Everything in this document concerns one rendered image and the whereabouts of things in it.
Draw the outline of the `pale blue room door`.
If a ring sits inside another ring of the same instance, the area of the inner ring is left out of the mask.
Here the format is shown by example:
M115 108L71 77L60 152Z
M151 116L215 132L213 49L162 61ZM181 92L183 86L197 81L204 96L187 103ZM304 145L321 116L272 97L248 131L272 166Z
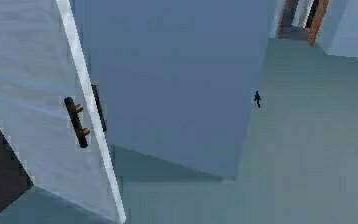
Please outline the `pale blue room door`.
M87 148L79 146L66 97L83 106ZM69 0L0 0L0 129L36 186L125 223Z

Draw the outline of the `brown framed doorway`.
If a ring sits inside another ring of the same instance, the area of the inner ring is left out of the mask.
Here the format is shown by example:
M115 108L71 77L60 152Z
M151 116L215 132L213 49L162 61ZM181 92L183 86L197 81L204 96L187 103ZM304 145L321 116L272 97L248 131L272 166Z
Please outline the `brown framed doorway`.
M275 37L278 39L303 40L313 47L329 5L329 0L311 0L306 7L306 21L301 27L293 26L293 19L300 0L284 0L277 23Z

